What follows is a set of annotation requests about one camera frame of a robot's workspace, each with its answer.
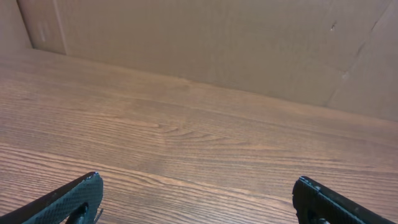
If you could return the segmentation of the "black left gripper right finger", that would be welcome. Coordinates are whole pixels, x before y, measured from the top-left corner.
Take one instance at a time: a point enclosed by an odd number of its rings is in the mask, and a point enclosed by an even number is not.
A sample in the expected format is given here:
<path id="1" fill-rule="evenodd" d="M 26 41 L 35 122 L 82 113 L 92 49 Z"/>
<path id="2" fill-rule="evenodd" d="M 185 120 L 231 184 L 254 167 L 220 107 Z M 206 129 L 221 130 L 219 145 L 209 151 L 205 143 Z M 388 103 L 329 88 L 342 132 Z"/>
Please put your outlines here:
<path id="1" fill-rule="evenodd" d="M 296 181 L 292 203 L 300 224 L 394 224 L 306 176 Z"/>

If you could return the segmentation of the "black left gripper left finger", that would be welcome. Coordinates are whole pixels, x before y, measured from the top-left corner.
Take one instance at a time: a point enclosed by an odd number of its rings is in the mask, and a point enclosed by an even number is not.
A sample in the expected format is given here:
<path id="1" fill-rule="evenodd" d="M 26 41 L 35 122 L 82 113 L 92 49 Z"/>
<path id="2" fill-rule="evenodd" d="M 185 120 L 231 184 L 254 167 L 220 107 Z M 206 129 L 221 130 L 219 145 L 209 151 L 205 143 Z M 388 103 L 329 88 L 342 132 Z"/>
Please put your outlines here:
<path id="1" fill-rule="evenodd" d="M 1 216 L 1 223 L 80 223 L 95 224 L 102 210 L 103 180 L 89 172 L 60 188 Z"/>

